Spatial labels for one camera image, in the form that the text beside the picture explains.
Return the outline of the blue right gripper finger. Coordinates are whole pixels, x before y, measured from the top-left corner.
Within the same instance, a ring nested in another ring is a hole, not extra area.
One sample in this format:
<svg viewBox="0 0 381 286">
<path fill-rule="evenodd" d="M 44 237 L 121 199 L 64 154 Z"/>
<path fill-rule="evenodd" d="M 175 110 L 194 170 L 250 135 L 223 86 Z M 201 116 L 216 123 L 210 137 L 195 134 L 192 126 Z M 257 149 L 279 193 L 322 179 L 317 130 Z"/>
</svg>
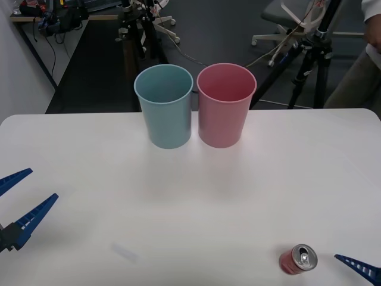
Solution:
<svg viewBox="0 0 381 286">
<path fill-rule="evenodd" d="M 335 254 L 334 257 L 361 275 L 368 282 L 380 282 L 380 268 L 341 254 Z"/>
</svg>

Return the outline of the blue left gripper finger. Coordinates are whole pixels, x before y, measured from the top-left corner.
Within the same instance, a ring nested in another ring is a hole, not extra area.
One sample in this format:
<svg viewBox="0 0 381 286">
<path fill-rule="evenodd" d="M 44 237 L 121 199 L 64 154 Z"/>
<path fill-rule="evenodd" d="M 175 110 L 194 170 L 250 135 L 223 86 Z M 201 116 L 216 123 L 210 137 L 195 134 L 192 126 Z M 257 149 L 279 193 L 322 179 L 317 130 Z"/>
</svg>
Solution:
<svg viewBox="0 0 381 286">
<path fill-rule="evenodd" d="M 59 198 L 54 193 L 30 212 L 1 230 L 1 251 L 20 250 Z"/>
<path fill-rule="evenodd" d="M 29 176 L 32 173 L 31 168 L 27 168 L 16 172 L 12 175 L 6 176 L 0 179 L 0 196 L 3 196 L 7 191 L 9 191 L 12 187 L 22 181 L 24 178 Z"/>
</svg>

